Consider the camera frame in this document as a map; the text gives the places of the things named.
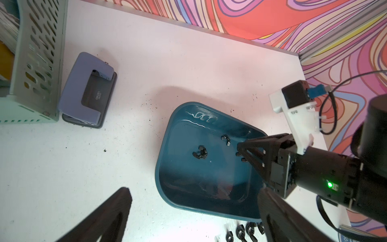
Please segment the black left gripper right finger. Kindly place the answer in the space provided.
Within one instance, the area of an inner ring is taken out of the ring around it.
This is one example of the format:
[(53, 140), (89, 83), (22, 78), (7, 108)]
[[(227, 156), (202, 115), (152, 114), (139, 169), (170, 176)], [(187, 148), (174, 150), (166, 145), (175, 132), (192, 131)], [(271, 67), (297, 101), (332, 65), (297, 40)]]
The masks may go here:
[(269, 187), (258, 194), (258, 208), (268, 242), (334, 242), (336, 232), (324, 221), (319, 209), (336, 207), (316, 194), (295, 187), (284, 199)]

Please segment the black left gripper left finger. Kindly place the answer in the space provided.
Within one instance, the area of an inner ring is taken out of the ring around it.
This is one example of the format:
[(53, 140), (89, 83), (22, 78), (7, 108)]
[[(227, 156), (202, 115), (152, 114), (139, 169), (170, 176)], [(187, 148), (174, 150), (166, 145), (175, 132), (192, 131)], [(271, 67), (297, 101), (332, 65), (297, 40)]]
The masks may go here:
[(129, 188), (122, 187), (110, 196), (59, 242), (121, 242), (132, 204)]

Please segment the dark teal storage box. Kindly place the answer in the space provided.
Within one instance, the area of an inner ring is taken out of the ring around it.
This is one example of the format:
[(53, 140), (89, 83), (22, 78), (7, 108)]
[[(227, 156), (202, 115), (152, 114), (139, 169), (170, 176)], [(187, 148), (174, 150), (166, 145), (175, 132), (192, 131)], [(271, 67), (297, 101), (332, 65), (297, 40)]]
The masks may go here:
[[(221, 140), (228, 135), (231, 145)], [(258, 193), (263, 180), (235, 154), (237, 145), (265, 137), (264, 131), (198, 102), (172, 113), (160, 148), (155, 182), (170, 206), (249, 222), (261, 222)], [(206, 159), (192, 153), (203, 145)]]

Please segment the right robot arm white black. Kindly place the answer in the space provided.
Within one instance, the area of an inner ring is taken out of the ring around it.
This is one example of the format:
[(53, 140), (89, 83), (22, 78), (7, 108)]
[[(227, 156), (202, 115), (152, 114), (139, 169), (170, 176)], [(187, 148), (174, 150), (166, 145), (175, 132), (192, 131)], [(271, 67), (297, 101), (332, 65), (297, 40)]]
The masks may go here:
[(352, 155), (308, 147), (297, 154), (292, 135), (240, 142), (237, 151), (281, 198), (301, 187), (382, 224), (387, 222), (387, 97), (373, 98), (350, 145)]

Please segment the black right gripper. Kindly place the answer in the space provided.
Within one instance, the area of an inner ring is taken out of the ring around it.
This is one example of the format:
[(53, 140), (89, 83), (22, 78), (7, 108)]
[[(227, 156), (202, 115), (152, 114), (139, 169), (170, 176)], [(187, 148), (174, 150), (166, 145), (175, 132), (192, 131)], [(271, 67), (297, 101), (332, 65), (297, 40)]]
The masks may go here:
[(295, 189), (294, 166), (298, 154), (292, 134), (248, 139), (238, 143), (237, 151), (281, 198), (286, 199)]

